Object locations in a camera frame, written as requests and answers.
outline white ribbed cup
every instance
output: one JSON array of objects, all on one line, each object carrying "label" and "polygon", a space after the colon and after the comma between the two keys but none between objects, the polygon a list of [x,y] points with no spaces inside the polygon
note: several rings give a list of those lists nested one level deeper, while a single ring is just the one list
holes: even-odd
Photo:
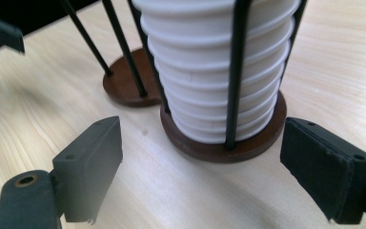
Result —
[{"label": "white ribbed cup", "polygon": [[[188,138],[225,141],[234,0],[132,0],[141,10],[173,121]],[[254,0],[248,30],[236,140],[273,116],[300,0]]]}]

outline wood grain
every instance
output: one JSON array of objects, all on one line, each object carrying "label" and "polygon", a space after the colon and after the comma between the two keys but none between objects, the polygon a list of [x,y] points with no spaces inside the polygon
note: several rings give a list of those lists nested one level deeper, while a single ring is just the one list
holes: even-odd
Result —
[{"label": "wood grain", "polygon": [[[132,49],[140,42],[124,0],[113,1]],[[121,51],[100,3],[79,16],[108,64]],[[51,160],[94,121],[119,115],[124,161],[98,222],[64,228],[366,228],[328,222],[279,162],[281,137],[236,164],[177,152],[159,107],[114,104],[103,71],[65,18],[0,50],[0,189]],[[310,0],[281,91],[288,115],[309,119],[366,151],[366,1]]]}]

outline cup rack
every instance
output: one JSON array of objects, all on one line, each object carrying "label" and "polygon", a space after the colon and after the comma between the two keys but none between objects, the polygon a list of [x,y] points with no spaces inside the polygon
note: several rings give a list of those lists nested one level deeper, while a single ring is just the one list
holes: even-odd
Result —
[{"label": "cup rack", "polygon": [[[160,117],[165,133],[173,145],[181,152],[212,162],[237,162],[262,154],[280,136],[287,115],[287,107],[283,95],[281,92],[278,92],[274,114],[269,124],[257,135],[246,140],[235,141],[240,97],[239,89],[244,55],[243,50],[246,39],[246,22],[253,0],[236,0],[234,3],[227,128],[226,140],[223,144],[196,142],[184,136],[177,129],[173,122],[171,110],[169,109],[168,99],[165,96],[163,86],[159,79],[159,73],[154,66],[153,56],[148,49],[148,37],[141,28],[141,12],[133,6],[132,0],[128,0],[128,3],[143,45],[142,49],[133,52],[130,51],[124,33],[122,32],[112,1],[102,0],[123,52],[123,56],[111,64],[110,67],[106,65],[99,51],[94,46],[68,0],[60,0],[60,2],[102,66],[105,72],[103,87],[109,97],[116,103],[130,107],[146,107],[161,104]],[[295,42],[296,32],[306,3],[307,0],[301,0],[299,8],[294,14],[295,31],[290,38],[291,44]]]}]

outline vertical black bar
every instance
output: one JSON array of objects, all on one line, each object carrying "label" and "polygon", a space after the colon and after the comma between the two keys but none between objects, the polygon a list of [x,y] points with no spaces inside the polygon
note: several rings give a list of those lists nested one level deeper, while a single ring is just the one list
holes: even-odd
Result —
[{"label": "vertical black bar", "polygon": [[130,5],[130,10],[132,11],[132,17],[135,21],[135,25],[138,29],[138,33],[141,38],[142,47],[145,51],[145,54],[148,57],[148,61],[150,62],[153,77],[155,78],[156,84],[158,86],[160,97],[162,99],[163,106],[165,107],[165,112],[169,114],[171,112],[171,110],[169,109],[168,99],[165,96],[165,91],[163,90],[163,86],[160,82],[159,72],[157,71],[157,69],[155,67],[153,55],[151,54],[150,50],[148,49],[148,36],[142,31],[141,22],[140,22],[141,12],[135,8],[135,6],[132,4],[132,0],[128,0],[128,2]]},{"label": "vertical black bar", "polygon": [[225,149],[234,149],[236,123],[239,111],[240,81],[248,26],[248,15],[252,0],[236,0],[234,5],[233,38],[231,41],[230,83],[228,90],[228,113]]},{"label": "vertical black bar", "polygon": [[62,5],[64,11],[70,16],[73,24],[75,24],[76,28],[78,28],[79,32],[85,39],[86,43],[88,44],[89,48],[93,52],[94,56],[96,57],[97,61],[99,61],[100,65],[102,66],[103,70],[105,71],[106,75],[111,75],[112,71],[110,70],[109,66],[106,64],[105,60],[103,59],[102,55],[100,54],[99,50],[94,46],[93,41],[89,37],[88,33],[86,32],[85,28],[83,27],[82,23],[80,22],[78,16],[76,15],[75,10],[73,9],[71,3],[68,0],[59,0]]},{"label": "vertical black bar", "polygon": [[299,24],[301,23],[302,15],[304,14],[304,10],[305,10],[305,6],[307,5],[307,2],[308,2],[308,0],[301,0],[301,4],[299,5],[298,9],[294,13],[295,27],[294,27],[293,34],[290,37],[291,48],[290,48],[290,53],[288,54],[286,60],[284,61],[284,63],[285,63],[284,72],[283,72],[283,75],[281,75],[281,81],[283,80],[285,70],[287,69],[287,63],[288,63],[288,60],[290,59],[290,55],[293,50],[293,44],[295,42],[296,34],[298,33]]},{"label": "vertical black bar", "polygon": [[123,51],[124,58],[126,58],[127,64],[132,73],[132,78],[135,82],[135,86],[139,92],[139,96],[144,97],[147,95],[144,84],[142,83],[141,76],[139,75],[138,69],[132,59],[129,45],[127,44],[126,37],[124,36],[123,30],[121,29],[117,15],[115,14],[114,7],[112,6],[112,0],[102,0],[103,6],[106,10],[106,14],[109,16],[109,20],[112,23],[112,29],[114,30],[115,36],[117,37],[118,43],[120,44],[121,50]]}]

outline brown wooden base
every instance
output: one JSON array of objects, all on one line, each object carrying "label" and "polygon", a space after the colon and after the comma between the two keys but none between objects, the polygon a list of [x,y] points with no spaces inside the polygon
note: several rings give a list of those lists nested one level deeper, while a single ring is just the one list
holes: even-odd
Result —
[{"label": "brown wooden base", "polygon": [[148,94],[143,97],[139,96],[124,56],[110,66],[112,75],[103,77],[103,87],[106,93],[116,103],[129,107],[148,107],[160,104],[159,91],[147,55],[142,49],[139,49],[132,52],[132,58]]},{"label": "brown wooden base", "polygon": [[184,154],[211,162],[239,162],[259,156],[269,149],[280,136],[287,115],[287,106],[281,92],[274,107],[272,120],[259,134],[235,143],[232,151],[226,151],[224,144],[203,144],[184,136],[173,122],[172,116],[161,108],[163,128],[172,144]]}]

